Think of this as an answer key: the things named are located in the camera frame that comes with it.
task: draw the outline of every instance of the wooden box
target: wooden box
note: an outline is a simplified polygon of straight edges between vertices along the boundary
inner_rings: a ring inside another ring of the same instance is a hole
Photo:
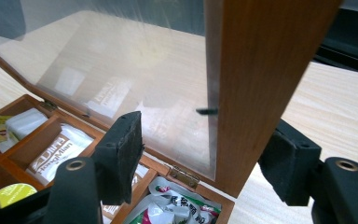
[[[60,122],[95,139],[81,154],[89,156],[116,118],[141,110],[148,153],[141,163],[150,170],[113,223],[146,195],[155,176],[185,186],[170,175],[173,166],[238,197],[338,3],[205,1],[203,35],[115,14],[117,6],[23,6],[26,29],[0,32],[0,66],[45,101],[25,95],[0,115],[35,107],[48,122],[0,154],[0,188],[16,182],[43,188],[25,169]],[[218,223],[227,223],[234,202],[203,184],[187,188],[221,203]]]

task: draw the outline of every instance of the metal hinge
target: metal hinge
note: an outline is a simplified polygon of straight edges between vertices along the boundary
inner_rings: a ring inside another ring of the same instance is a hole
[[[45,102],[42,103],[42,106],[50,112],[58,108],[54,103],[48,100],[45,100]]]
[[[195,189],[200,182],[199,177],[197,177],[196,175],[192,175],[177,166],[173,166],[171,168],[169,175],[179,180],[180,182],[188,185],[192,189]]]

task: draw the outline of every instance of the transparent lid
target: transparent lid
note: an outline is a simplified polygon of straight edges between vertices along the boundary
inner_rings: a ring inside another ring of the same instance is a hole
[[[213,180],[204,32],[201,0],[0,1],[0,57],[27,82],[108,126],[142,111],[147,147]]]

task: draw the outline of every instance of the box lid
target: box lid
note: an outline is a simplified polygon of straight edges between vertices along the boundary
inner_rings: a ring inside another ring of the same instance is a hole
[[[0,4],[0,65],[27,89],[105,130],[122,114],[142,111],[148,152],[236,197],[337,1],[321,3],[326,20],[300,37],[291,32],[317,10],[285,8],[285,18],[279,11],[260,18],[221,0],[11,5]],[[269,29],[294,18],[293,27]],[[260,36],[281,41],[266,45]]]

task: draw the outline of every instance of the table surface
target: table surface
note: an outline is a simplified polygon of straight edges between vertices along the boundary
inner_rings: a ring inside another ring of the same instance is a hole
[[[27,92],[0,69],[0,108]],[[323,148],[322,160],[358,161],[358,73],[310,63],[282,118]],[[254,168],[229,223],[312,223],[310,208],[288,207]]]

